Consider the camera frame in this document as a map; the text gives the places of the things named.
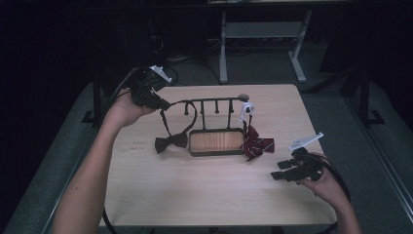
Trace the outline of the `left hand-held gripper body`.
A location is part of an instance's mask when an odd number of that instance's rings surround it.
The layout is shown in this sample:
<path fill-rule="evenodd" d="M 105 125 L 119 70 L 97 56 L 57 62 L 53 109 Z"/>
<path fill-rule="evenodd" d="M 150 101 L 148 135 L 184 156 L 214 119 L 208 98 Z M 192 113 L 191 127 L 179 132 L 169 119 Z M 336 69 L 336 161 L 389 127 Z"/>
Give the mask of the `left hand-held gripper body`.
<path fill-rule="evenodd" d="M 137 67 L 131 73 L 131 98 L 134 104 L 155 109 L 161 103 L 157 92 L 172 81 L 161 66 Z"/>

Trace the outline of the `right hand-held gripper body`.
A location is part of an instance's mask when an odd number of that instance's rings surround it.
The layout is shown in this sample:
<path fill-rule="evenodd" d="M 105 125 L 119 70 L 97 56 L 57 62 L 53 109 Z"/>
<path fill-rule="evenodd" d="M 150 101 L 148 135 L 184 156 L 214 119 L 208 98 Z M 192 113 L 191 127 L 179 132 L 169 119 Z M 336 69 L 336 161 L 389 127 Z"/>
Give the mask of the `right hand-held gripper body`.
<path fill-rule="evenodd" d="M 323 133 L 314 136 L 306 136 L 295 139 L 288 147 L 293 157 L 291 169 L 292 179 L 294 181 L 309 178 L 317 181 L 322 176 L 322 161 L 313 153 L 310 153 L 305 146 L 323 137 Z"/>

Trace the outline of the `red striped bow tie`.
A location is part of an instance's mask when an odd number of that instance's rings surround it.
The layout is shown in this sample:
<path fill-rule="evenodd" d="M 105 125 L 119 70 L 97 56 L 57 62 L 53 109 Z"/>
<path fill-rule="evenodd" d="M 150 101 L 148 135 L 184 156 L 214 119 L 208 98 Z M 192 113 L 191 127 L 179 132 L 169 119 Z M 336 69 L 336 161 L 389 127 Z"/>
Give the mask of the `red striped bow tie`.
<path fill-rule="evenodd" d="M 264 153 L 274 153 L 276 146 L 272 138 L 261 137 L 251 125 L 254 109 L 252 103 L 244 102 L 240 113 L 240 121 L 244 129 L 244 143 L 240 149 L 247 157 L 247 161 L 252 161 Z"/>

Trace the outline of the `dark brown bow tie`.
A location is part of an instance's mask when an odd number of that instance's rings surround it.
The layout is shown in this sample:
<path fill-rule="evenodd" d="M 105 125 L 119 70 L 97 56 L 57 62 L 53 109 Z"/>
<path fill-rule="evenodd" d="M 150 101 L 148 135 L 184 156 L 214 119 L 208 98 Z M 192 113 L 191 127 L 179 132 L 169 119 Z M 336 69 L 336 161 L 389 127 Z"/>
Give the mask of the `dark brown bow tie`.
<path fill-rule="evenodd" d="M 156 137 L 155 138 L 155 149 L 158 154 L 165 151 L 170 145 L 174 145 L 180 148 L 186 148 L 188 144 L 188 136 L 187 133 L 194 127 L 197 118 L 198 118 L 198 110 L 193 103 L 192 100 L 184 99 L 180 100 L 179 103 L 184 103 L 186 107 L 191 105 L 194 109 L 194 118 L 192 122 L 179 134 L 172 135 L 169 130 L 168 120 L 165 115 L 165 111 L 161 110 L 160 115 L 162 117 L 164 126 L 169 134 L 168 137 Z"/>

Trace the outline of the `black rack with wooden tray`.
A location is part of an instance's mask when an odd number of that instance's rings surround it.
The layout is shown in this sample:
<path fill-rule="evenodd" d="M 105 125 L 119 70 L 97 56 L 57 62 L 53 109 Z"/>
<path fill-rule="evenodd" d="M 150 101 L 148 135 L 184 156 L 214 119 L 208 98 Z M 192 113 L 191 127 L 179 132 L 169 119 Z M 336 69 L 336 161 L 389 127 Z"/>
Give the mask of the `black rack with wooden tray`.
<path fill-rule="evenodd" d="M 244 110 L 249 96 L 193 98 L 198 108 L 198 120 L 188 134 L 188 149 L 193 157 L 241 155 L 244 143 L 243 123 L 234 117 L 237 111 L 249 114 L 250 107 Z"/>

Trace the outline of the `person's right hand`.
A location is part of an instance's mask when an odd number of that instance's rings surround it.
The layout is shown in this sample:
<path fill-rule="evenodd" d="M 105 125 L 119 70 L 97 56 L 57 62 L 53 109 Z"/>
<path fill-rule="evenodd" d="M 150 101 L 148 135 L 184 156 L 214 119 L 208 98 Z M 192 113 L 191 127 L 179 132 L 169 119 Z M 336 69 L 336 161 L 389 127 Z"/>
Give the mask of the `person's right hand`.
<path fill-rule="evenodd" d="M 322 170 L 322 176 L 319 180 L 312 181 L 304 178 L 298 180 L 297 184 L 309 188 L 316 196 L 319 196 L 333 208 L 339 208 L 348 203 L 343 189 L 327 169 Z"/>

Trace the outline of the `person's left hand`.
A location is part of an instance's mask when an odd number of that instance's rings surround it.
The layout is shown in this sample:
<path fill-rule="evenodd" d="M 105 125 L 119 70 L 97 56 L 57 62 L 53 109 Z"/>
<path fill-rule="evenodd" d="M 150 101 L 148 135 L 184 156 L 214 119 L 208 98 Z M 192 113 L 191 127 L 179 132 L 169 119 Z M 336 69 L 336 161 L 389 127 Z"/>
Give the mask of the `person's left hand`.
<path fill-rule="evenodd" d="M 107 111 L 102 127 L 105 129 L 121 130 L 134 124 L 140 117 L 154 112 L 154 109 L 133 103 L 130 89 L 122 89 Z"/>

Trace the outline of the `black metal stand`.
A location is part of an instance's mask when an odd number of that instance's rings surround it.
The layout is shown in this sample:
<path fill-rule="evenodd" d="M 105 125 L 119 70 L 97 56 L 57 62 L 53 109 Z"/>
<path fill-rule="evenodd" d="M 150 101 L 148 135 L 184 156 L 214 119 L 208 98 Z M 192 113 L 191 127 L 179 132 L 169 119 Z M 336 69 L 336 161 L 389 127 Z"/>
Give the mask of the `black metal stand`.
<path fill-rule="evenodd" d="M 358 68 L 359 81 L 359 102 L 358 102 L 358 117 L 362 124 L 369 128 L 371 125 L 383 125 L 385 123 L 383 117 L 378 110 L 369 108 L 370 96 L 370 78 L 368 69 L 364 66 Z"/>
<path fill-rule="evenodd" d="M 111 90 L 109 69 L 107 67 L 101 67 L 95 72 L 92 85 L 93 109 L 85 113 L 82 122 L 91 123 L 96 127 L 103 118 L 104 108 Z"/>

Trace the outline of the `grey metal rail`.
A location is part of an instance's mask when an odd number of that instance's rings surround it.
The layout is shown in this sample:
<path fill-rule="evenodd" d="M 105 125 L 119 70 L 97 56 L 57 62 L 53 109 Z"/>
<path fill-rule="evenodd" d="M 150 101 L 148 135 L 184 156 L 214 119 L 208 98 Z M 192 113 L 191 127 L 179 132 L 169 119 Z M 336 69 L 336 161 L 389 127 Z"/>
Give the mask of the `grey metal rail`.
<path fill-rule="evenodd" d="M 370 147 L 377 156 L 382 170 L 384 171 L 384 174 L 388 179 L 392 190 L 394 191 L 394 195 L 401 204 L 410 221 L 413 223 L 413 196 L 407 190 L 378 138 L 373 134 L 371 126 L 365 124 L 359 117 L 355 103 L 346 97 L 344 98 L 344 102 L 355 119 L 357 126 L 360 128 Z"/>
<path fill-rule="evenodd" d="M 46 182 L 48 177 L 51 207 L 46 213 L 47 219 L 40 234 L 52 233 L 58 204 L 94 142 L 98 124 L 95 117 L 99 116 L 100 111 L 99 99 L 79 97 L 42 163 L 42 166 L 49 167 L 42 170 L 45 174 L 42 181 Z"/>

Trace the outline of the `white metal desk frame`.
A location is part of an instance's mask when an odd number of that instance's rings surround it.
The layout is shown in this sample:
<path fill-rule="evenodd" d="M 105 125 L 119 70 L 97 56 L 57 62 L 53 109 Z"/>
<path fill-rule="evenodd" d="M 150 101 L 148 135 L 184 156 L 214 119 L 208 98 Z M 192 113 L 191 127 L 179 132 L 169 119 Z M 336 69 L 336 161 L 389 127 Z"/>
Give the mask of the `white metal desk frame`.
<path fill-rule="evenodd" d="M 219 82 L 228 82 L 226 40 L 251 38 L 295 38 L 296 45 L 288 52 L 290 63 L 299 83 L 306 83 L 307 79 L 299 61 L 301 51 L 312 10 L 308 10 L 301 21 L 269 21 L 269 22 L 232 22 L 227 21 L 227 13 L 221 14 L 221 34 L 219 53 Z"/>

